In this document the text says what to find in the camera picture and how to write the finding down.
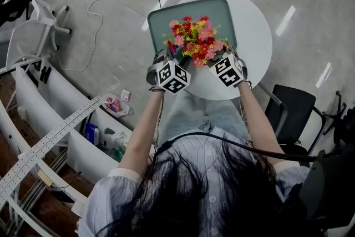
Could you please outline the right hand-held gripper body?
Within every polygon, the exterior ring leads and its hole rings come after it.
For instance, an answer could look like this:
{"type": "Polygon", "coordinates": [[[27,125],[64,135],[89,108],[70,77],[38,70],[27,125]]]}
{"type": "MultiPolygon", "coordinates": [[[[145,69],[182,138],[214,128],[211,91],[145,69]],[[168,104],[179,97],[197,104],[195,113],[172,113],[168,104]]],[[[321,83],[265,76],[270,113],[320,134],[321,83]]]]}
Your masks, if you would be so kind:
{"type": "Polygon", "coordinates": [[[209,71],[226,87],[236,88],[239,83],[247,82],[246,64],[234,49],[221,55],[209,71]]]}

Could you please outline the potted pink red flowers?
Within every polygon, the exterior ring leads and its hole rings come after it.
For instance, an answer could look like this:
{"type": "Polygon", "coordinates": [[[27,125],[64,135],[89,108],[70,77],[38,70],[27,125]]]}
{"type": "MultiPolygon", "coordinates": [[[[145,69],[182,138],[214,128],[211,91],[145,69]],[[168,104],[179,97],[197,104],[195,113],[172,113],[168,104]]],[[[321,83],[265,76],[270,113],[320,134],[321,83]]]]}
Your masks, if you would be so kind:
{"type": "Polygon", "coordinates": [[[163,45],[172,55],[178,53],[185,59],[191,59],[196,69],[200,69],[218,60],[224,53],[232,52],[227,38],[217,37],[220,25],[213,27],[209,17],[193,19],[186,16],[182,21],[171,20],[168,27],[171,33],[163,33],[163,45]]]}

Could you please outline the green rectangular tray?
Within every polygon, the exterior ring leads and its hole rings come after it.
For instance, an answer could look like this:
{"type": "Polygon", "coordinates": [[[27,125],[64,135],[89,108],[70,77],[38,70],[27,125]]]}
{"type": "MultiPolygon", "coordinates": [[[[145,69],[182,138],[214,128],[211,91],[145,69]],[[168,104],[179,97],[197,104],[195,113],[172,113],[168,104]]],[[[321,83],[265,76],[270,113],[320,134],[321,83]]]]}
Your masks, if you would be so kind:
{"type": "Polygon", "coordinates": [[[169,23],[172,20],[180,22],[185,16],[190,16],[193,20],[203,16],[209,17],[212,26],[217,29],[217,36],[227,39],[232,47],[237,47],[234,25],[227,0],[197,0],[149,13],[147,21],[155,53],[165,48],[163,41],[166,41],[167,38],[164,38],[162,34],[171,33],[169,23]]]}

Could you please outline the person's left forearm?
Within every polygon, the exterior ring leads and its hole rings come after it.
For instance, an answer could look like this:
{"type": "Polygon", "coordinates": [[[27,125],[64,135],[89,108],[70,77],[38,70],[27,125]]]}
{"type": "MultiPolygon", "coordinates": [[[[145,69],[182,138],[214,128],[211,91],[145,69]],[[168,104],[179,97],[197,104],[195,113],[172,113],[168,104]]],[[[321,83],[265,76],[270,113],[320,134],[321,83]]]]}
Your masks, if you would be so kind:
{"type": "Polygon", "coordinates": [[[164,92],[150,93],[148,103],[130,136],[119,168],[132,170],[141,177],[144,176],[163,98],[164,92]]]}

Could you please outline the person's right forearm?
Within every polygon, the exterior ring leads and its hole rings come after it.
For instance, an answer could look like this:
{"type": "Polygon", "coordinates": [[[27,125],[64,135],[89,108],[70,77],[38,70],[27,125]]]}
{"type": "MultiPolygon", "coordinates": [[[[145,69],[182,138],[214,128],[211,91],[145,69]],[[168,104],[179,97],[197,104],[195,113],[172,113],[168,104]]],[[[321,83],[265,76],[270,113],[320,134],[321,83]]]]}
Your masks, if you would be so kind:
{"type": "Polygon", "coordinates": [[[284,152],[277,142],[271,124],[256,100],[249,84],[246,81],[242,81],[237,87],[244,106],[253,146],[256,149],[283,154],[284,152]]]}

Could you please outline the person's light blue jeans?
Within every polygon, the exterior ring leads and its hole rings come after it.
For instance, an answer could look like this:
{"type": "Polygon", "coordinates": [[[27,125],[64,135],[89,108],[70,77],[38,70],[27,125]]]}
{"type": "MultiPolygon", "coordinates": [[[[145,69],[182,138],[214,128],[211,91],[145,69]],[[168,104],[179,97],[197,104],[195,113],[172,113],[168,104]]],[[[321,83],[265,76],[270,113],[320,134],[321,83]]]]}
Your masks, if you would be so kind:
{"type": "Polygon", "coordinates": [[[223,129],[241,141],[249,138],[244,121],[232,101],[206,100],[183,90],[178,92],[167,118],[163,120],[158,145],[186,132],[202,130],[212,133],[214,128],[223,129]]]}

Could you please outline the plastic bag with pink items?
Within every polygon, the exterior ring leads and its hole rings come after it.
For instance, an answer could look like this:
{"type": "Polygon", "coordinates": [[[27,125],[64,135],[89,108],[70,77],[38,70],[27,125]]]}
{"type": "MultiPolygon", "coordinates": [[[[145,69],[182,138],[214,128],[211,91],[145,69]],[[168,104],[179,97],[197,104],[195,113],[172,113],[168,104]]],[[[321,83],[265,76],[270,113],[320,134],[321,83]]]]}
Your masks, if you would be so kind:
{"type": "Polygon", "coordinates": [[[115,94],[103,95],[100,102],[104,110],[116,118],[128,115],[130,112],[130,106],[115,94]]]}

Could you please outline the black visitor chair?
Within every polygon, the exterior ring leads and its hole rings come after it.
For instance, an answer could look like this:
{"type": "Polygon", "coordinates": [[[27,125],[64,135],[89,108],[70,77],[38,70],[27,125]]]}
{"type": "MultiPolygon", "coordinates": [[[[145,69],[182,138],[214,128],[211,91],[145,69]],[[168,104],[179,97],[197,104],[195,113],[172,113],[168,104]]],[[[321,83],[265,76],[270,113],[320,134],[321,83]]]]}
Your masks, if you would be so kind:
{"type": "Polygon", "coordinates": [[[316,97],[303,90],[276,84],[268,90],[262,83],[259,87],[270,97],[265,110],[277,141],[286,154],[310,155],[317,144],[327,118],[316,107],[316,97]],[[301,145],[300,137],[312,113],[319,115],[321,127],[308,149],[301,145]]]}

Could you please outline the blue box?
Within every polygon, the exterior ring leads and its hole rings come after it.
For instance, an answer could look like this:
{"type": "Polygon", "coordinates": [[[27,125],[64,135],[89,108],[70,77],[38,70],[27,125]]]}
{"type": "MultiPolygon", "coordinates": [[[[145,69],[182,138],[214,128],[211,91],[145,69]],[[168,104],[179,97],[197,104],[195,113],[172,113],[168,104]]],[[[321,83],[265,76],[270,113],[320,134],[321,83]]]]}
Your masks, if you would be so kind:
{"type": "Polygon", "coordinates": [[[99,127],[94,124],[87,123],[85,125],[85,138],[90,143],[92,143],[94,146],[98,146],[99,145],[99,127]]]}

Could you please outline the person's light striped shirt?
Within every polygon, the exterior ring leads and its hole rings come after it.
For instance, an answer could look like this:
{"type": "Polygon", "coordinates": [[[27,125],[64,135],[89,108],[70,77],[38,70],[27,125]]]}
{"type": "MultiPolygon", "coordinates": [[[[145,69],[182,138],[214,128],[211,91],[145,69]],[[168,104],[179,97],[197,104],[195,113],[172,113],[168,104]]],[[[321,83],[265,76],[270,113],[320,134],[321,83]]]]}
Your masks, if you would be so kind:
{"type": "Polygon", "coordinates": [[[220,128],[185,133],[162,145],[143,177],[118,166],[90,193],[79,237],[285,235],[290,222],[278,209],[309,169],[242,144],[220,128]]]}

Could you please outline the black office chair with castors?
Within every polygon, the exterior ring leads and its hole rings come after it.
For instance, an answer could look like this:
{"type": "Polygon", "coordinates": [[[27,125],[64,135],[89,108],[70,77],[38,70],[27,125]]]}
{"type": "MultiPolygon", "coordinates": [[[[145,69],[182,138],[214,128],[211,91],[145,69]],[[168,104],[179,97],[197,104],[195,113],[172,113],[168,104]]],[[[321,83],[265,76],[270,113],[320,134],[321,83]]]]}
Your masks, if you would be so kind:
{"type": "Polygon", "coordinates": [[[333,142],[339,147],[341,142],[345,144],[355,143],[355,106],[349,108],[344,115],[347,105],[346,103],[342,103],[340,91],[336,91],[336,96],[338,97],[336,113],[322,113],[326,118],[333,120],[331,125],[323,132],[323,135],[326,135],[331,129],[334,129],[333,142]]]}

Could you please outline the white mesh office chair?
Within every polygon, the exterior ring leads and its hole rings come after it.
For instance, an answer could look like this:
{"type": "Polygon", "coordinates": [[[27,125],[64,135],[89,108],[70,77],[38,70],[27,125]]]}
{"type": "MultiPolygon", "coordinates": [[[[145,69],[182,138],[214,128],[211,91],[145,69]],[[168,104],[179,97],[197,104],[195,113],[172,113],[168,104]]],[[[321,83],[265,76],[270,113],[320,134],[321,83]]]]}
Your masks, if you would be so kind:
{"type": "Polygon", "coordinates": [[[6,62],[4,67],[0,68],[0,74],[41,60],[47,43],[51,43],[55,51],[59,49],[55,40],[58,33],[72,33],[71,29],[63,28],[59,24],[59,20],[69,11],[69,6],[63,6],[58,13],[53,12],[50,5],[43,0],[32,0],[32,6],[34,11],[30,19],[12,30],[6,62]]]}

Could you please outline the black head-mounted device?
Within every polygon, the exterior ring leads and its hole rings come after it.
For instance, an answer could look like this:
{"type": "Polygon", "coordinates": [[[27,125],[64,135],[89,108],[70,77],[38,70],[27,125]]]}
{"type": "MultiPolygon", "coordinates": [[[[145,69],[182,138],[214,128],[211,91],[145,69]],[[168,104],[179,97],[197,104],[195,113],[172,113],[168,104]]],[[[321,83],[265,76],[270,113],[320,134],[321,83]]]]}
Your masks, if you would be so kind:
{"type": "Polygon", "coordinates": [[[320,151],[298,197],[305,222],[321,229],[349,225],[355,215],[355,146],[320,151]]]}

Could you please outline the black swivel office chair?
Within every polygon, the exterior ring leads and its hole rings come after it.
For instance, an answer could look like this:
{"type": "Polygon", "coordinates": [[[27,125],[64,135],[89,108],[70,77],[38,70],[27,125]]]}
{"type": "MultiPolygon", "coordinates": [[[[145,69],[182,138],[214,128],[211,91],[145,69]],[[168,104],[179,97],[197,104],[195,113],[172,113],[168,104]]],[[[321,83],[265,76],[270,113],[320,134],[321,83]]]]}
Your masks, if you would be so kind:
{"type": "Polygon", "coordinates": [[[0,0],[0,27],[6,22],[14,22],[26,12],[26,20],[30,19],[29,5],[32,0],[0,0]]]}

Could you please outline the perforated metal rail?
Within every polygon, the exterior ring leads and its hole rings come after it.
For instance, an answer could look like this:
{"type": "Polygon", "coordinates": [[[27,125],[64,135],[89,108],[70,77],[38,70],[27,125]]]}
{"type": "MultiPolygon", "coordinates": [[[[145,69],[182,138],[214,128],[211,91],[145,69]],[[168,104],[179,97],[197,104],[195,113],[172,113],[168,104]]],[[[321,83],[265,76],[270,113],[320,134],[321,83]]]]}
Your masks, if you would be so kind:
{"type": "Polygon", "coordinates": [[[0,180],[0,209],[8,201],[22,179],[30,170],[42,160],[42,158],[81,121],[95,111],[100,105],[100,98],[95,97],[89,103],[83,105],[75,113],[69,116],[64,122],[52,129],[35,146],[25,152],[19,161],[0,180]]]}

